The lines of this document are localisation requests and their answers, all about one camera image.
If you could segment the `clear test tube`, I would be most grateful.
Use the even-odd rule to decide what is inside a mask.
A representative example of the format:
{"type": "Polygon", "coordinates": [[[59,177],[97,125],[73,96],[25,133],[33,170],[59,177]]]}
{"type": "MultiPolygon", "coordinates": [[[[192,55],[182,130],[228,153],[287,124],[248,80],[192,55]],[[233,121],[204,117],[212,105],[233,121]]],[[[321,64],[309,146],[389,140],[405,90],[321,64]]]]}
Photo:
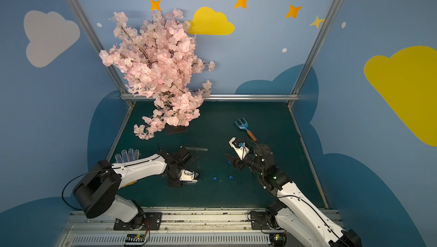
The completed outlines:
{"type": "Polygon", "coordinates": [[[185,148],[191,151],[208,151],[207,148],[198,148],[198,147],[185,147],[185,148]]]}
{"type": "Polygon", "coordinates": [[[196,184],[196,183],[198,183],[198,180],[193,180],[193,181],[179,181],[179,183],[181,183],[181,184],[196,184]]]}

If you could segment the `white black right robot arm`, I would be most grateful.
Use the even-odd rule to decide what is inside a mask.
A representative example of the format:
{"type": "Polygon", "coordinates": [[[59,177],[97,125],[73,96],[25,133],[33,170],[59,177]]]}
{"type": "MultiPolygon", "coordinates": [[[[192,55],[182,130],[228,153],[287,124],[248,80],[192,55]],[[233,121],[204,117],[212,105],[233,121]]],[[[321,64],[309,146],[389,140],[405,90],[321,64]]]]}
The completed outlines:
{"type": "Polygon", "coordinates": [[[276,166],[273,152],[265,145],[250,147],[243,139],[233,137],[230,147],[236,155],[226,154],[239,170],[247,167],[270,195],[277,199],[267,211],[274,218],[277,230],[291,233],[305,247],[361,247],[359,235],[346,231],[318,209],[276,166]]]}

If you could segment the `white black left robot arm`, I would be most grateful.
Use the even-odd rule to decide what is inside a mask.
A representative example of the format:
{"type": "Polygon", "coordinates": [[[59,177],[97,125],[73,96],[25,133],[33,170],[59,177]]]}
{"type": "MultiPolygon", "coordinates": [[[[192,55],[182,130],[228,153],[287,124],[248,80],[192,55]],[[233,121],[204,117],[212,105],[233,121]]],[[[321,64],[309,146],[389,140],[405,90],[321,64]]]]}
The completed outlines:
{"type": "Polygon", "coordinates": [[[182,146],[173,154],[160,151],[129,162],[112,164],[102,160],[78,176],[80,182],[72,194],[79,204],[78,209],[89,219],[105,215],[115,219],[115,230],[148,231],[152,225],[142,207],[119,196],[118,190],[155,175],[166,176],[170,187],[197,183],[199,174],[185,166],[190,159],[190,151],[182,146]]]}

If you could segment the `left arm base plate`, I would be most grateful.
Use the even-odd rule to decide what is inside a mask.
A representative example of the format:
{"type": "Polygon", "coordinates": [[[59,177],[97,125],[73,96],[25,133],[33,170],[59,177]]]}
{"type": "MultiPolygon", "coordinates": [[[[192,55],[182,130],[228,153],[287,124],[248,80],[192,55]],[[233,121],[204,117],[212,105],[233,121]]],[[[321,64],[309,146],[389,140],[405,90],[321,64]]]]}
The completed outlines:
{"type": "Polygon", "coordinates": [[[162,220],[161,212],[139,212],[130,222],[116,219],[114,231],[158,231],[162,220]]]}

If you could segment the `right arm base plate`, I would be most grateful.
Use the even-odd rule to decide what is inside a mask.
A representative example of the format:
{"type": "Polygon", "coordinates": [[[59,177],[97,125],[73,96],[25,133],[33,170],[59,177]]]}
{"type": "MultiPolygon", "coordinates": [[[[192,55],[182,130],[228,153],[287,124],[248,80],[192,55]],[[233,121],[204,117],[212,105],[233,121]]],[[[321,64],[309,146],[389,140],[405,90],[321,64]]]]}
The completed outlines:
{"type": "Polygon", "coordinates": [[[282,230],[275,217],[269,212],[250,211],[248,220],[252,230],[282,230]]]}

